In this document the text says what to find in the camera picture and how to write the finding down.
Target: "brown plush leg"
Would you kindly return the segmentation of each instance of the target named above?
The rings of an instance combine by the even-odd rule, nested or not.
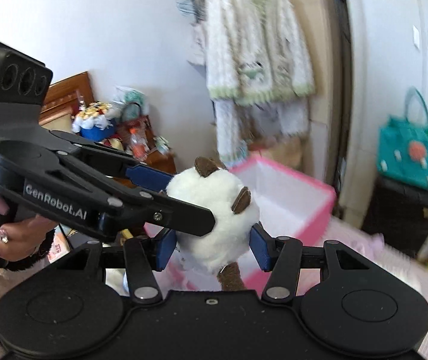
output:
[[[239,265],[237,265],[237,262],[227,265],[221,272],[219,272],[217,274],[217,280],[221,283],[223,291],[246,290],[246,286],[241,279]]]

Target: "bag handle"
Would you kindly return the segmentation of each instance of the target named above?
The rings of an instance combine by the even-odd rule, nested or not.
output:
[[[422,107],[424,108],[424,112],[426,114],[427,125],[428,125],[428,109],[427,109],[426,101],[422,97],[421,92],[419,92],[419,90],[417,90],[416,87],[410,87],[409,90],[407,91],[407,94],[405,95],[405,109],[404,109],[405,120],[409,121],[409,116],[408,116],[409,106],[411,104],[412,98],[414,97],[417,97],[417,99],[419,99],[419,102],[422,104]]]

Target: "stuffed animal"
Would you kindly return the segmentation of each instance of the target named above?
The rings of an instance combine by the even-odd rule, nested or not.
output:
[[[183,258],[195,268],[217,275],[223,291],[244,290],[237,259],[249,250],[249,232],[259,221],[259,207],[249,189],[214,161],[198,157],[193,168],[172,178],[166,192],[208,208],[216,220],[212,232],[203,237],[177,233]]]

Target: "camera lens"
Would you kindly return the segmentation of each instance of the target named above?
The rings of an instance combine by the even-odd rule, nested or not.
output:
[[[34,77],[35,77],[34,69],[32,67],[28,67],[23,75],[21,76],[21,80],[19,81],[19,93],[21,95],[27,95],[31,90]]]
[[[7,91],[14,85],[14,83],[16,82],[16,78],[17,78],[17,65],[10,64],[4,71],[4,74],[2,75],[1,88],[4,91]]]
[[[39,96],[42,93],[42,91],[46,87],[47,81],[48,79],[46,78],[46,76],[41,76],[36,80],[36,85],[34,86],[34,94],[36,96]]]

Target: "colorful bag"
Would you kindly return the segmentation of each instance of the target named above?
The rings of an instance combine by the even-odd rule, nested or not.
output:
[[[414,97],[424,108],[427,126],[408,119]],[[377,169],[384,176],[428,190],[428,110],[416,88],[407,91],[404,118],[391,115],[389,123],[380,129]]]

